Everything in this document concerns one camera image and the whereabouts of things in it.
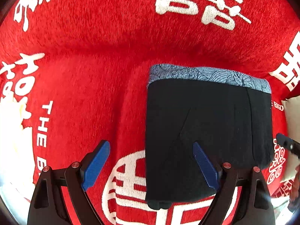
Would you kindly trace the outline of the cream folded cloth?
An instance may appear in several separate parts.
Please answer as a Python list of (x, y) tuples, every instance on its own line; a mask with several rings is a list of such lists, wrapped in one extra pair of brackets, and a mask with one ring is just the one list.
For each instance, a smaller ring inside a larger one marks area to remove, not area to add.
[(1, 198), (18, 224), (27, 224), (35, 189), (33, 129), (22, 122), (31, 117), (27, 97), (1, 98)]

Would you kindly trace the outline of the black pants with blue trim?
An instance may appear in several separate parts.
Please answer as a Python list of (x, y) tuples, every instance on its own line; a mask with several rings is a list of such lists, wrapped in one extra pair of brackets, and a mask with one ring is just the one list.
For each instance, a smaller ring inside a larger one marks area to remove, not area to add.
[(274, 158), (267, 80), (214, 67), (156, 64), (147, 86), (146, 202), (151, 209), (209, 197), (192, 147), (238, 169)]

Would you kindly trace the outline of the red blanket with white characters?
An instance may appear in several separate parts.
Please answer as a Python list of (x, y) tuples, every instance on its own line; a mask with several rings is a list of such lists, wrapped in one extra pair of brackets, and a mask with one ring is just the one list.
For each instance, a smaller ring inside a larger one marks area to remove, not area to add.
[(13, 0), (1, 20), (1, 98), (27, 97), (34, 185), (106, 140), (86, 193), (103, 224), (199, 224), (215, 195), (154, 210), (146, 202), (146, 108), (154, 65), (210, 67), (271, 87), (274, 158), (265, 169), (274, 224), (291, 215), (294, 179), (282, 101), (299, 92), (299, 17), (287, 0)]

